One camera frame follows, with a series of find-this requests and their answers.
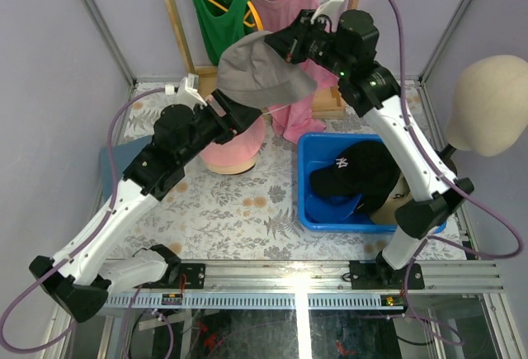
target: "blue cloth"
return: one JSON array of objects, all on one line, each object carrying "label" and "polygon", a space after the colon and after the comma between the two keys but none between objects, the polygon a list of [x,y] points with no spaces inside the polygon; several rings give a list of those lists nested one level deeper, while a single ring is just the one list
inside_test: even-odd
[{"label": "blue cloth", "polygon": [[[120,144],[112,148],[114,154],[115,168],[117,169],[117,175],[120,178],[126,167],[134,160],[139,152],[150,143],[152,136],[145,136],[133,140],[126,144]],[[102,175],[102,195],[105,201],[110,198],[112,193],[112,172],[110,168],[110,158],[108,157],[108,150],[106,147],[101,149],[99,153],[99,162],[101,163],[101,175]]]}]

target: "green tank top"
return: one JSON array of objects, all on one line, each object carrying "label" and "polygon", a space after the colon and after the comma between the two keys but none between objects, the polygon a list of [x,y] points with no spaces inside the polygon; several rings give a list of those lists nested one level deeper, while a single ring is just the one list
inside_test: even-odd
[{"label": "green tank top", "polygon": [[218,65],[220,55],[231,45],[252,33],[253,28],[243,24],[249,0],[215,0],[226,7],[223,11],[207,0],[192,0],[195,5],[205,49],[213,65]]}]

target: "black baseball cap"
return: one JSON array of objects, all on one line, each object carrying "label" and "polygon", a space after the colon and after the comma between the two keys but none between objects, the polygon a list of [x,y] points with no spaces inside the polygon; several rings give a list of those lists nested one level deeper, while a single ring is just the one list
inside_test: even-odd
[{"label": "black baseball cap", "polygon": [[393,190],[400,170],[382,142],[364,140],[335,157],[333,165],[313,171],[310,185],[321,197],[363,194],[357,211],[379,209]]}]

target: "ny logo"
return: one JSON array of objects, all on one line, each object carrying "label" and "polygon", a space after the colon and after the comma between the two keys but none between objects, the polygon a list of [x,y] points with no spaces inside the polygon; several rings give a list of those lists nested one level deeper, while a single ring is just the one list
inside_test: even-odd
[{"label": "ny logo", "polygon": [[344,157],[336,159],[337,169],[341,169],[341,168],[347,167],[348,166],[348,162],[346,160],[347,159],[344,158]]}]

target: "wooden clothing rack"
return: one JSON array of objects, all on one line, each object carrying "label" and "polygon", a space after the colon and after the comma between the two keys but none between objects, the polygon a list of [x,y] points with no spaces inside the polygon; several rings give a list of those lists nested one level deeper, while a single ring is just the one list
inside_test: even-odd
[{"label": "wooden clothing rack", "polygon": [[[192,62],[191,52],[182,26],[182,19],[178,12],[176,0],[163,0],[167,8],[172,31],[176,37],[178,49],[187,73],[195,73],[200,76],[200,94],[204,96],[216,89],[217,68],[215,66],[195,66]],[[347,9],[357,8],[359,0],[348,0]],[[337,87],[323,89],[315,93],[312,104],[313,118],[343,118],[345,115],[345,104]]]}]

